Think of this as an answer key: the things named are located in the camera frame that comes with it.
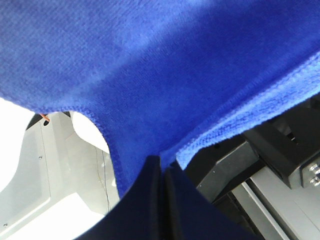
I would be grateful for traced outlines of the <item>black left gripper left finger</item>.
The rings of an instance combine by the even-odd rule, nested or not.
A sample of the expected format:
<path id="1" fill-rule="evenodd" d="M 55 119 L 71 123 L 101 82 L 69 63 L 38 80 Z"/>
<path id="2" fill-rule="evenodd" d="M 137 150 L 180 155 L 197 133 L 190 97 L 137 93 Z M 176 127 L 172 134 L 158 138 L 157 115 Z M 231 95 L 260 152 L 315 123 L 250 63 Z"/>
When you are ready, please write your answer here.
<path id="1" fill-rule="evenodd" d="M 159 240 L 160 158 L 148 156 L 125 196 L 78 240 Z"/>

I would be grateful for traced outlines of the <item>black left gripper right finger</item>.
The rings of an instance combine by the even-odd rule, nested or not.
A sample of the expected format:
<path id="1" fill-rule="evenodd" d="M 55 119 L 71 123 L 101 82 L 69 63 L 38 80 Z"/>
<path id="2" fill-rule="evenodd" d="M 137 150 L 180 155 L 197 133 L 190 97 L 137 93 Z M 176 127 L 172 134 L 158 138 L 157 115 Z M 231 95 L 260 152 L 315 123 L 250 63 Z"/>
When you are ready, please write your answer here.
<path id="1" fill-rule="evenodd" d="M 228 220 L 193 186 L 178 166 L 165 170 L 166 230 L 169 240 L 254 240 Z"/>

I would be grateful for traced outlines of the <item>black and grey robot base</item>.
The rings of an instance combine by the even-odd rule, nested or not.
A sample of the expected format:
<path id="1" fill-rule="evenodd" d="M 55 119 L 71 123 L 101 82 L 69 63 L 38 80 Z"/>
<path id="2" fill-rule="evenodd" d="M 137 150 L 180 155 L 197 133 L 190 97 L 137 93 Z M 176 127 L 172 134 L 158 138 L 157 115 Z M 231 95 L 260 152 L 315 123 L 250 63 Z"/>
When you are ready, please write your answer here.
<path id="1" fill-rule="evenodd" d="M 319 95 L 202 148 L 185 173 L 211 204 L 260 240 L 319 239 Z"/>

